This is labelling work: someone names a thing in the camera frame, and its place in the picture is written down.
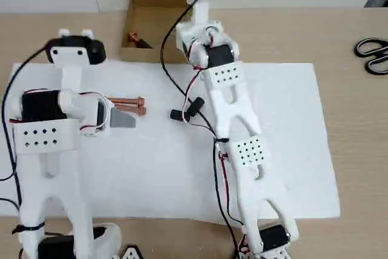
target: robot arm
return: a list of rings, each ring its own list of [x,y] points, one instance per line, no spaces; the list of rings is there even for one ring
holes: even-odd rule
[[[59,34],[45,51],[62,72],[60,89],[31,89],[14,95],[10,104],[22,190],[20,225],[14,232],[19,233],[24,258],[117,258],[121,231],[115,224],[93,227],[79,155],[80,135],[109,129],[107,98],[79,92],[82,70],[105,60],[104,46],[93,39],[91,31],[83,31],[82,36],[70,36],[67,30]],[[49,198],[61,201],[73,225],[71,234],[45,237]]]
[[[190,22],[176,26],[177,48],[189,64],[202,69],[202,79],[216,116],[217,139],[228,142],[219,147],[231,163],[237,180],[237,203],[244,223],[250,253],[256,258],[289,258],[286,247],[299,238],[283,182],[272,167],[269,145],[249,99],[238,44],[224,33],[220,22],[209,20],[209,0],[187,0],[193,6]],[[235,100],[228,103],[222,90],[231,90]],[[246,126],[249,136],[229,141],[233,118]],[[279,224],[259,230],[260,202],[267,201],[279,216]]]

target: scissor handle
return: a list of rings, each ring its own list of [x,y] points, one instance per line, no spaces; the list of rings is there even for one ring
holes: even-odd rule
[[[372,50],[363,52],[361,50],[361,47],[363,45],[366,45],[366,44],[378,44],[378,45],[380,45],[380,48],[372,49]],[[384,53],[384,51],[388,51],[388,41],[386,41],[384,39],[379,39],[379,38],[364,39],[364,40],[360,41],[354,47],[354,54],[360,58],[381,55]]]
[[[370,60],[365,63],[365,70],[373,75],[388,75],[388,70],[375,70],[373,68],[374,65],[382,63],[384,61],[388,60],[388,54],[386,55],[380,55],[380,57],[377,57],[376,59]]]

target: wooden table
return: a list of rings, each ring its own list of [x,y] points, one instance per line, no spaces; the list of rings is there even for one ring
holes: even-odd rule
[[[342,216],[299,221],[301,239],[290,248],[293,258],[387,258],[388,76],[367,74],[364,60],[352,49],[361,38],[388,38],[388,9],[217,10],[212,15],[239,43],[243,61],[315,65]],[[0,15],[0,85],[4,88],[13,62],[23,61],[60,27],[93,29],[109,58],[118,58],[124,17],[121,12]],[[113,221],[121,226],[124,244],[138,244],[146,258],[216,259],[230,258],[232,252],[224,226],[189,220]],[[10,235],[16,222],[1,220],[1,258],[17,257],[18,240]],[[48,230],[69,229],[67,221],[48,222]]]

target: white foam board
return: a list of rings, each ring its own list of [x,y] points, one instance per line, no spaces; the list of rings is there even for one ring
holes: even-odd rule
[[[167,65],[180,84],[194,72],[187,65]],[[244,64],[253,106],[273,150],[273,162],[292,197],[298,218],[340,215],[335,174],[327,143],[322,105],[312,64]],[[60,71],[48,64],[29,64],[13,92],[58,88]],[[148,113],[135,129],[112,129],[109,136],[82,138],[80,169],[95,217],[191,218],[221,221],[212,166],[212,137],[207,131],[169,119],[183,98],[158,64],[106,61],[84,71],[84,91],[108,96],[143,96]],[[192,96],[207,99],[198,81]],[[204,113],[213,121],[210,104]],[[240,124],[232,138],[241,136]],[[5,143],[0,143],[0,173],[10,171]],[[232,215],[238,217],[235,181],[227,166]],[[224,188],[219,172],[220,189]],[[15,197],[14,183],[2,184],[0,196]],[[51,215],[63,211],[49,203]],[[0,215],[15,214],[0,204]],[[263,205],[261,218],[273,218]]]

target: cardboard box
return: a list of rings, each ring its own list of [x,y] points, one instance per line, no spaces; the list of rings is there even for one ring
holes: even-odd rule
[[[185,0],[130,0],[121,44],[121,58],[127,62],[160,62],[162,41],[173,23],[187,8]],[[189,13],[184,21],[190,19]],[[136,32],[152,49],[139,49],[128,39],[128,34]],[[186,62],[176,48],[175,31],[164,48],[166,63]]]

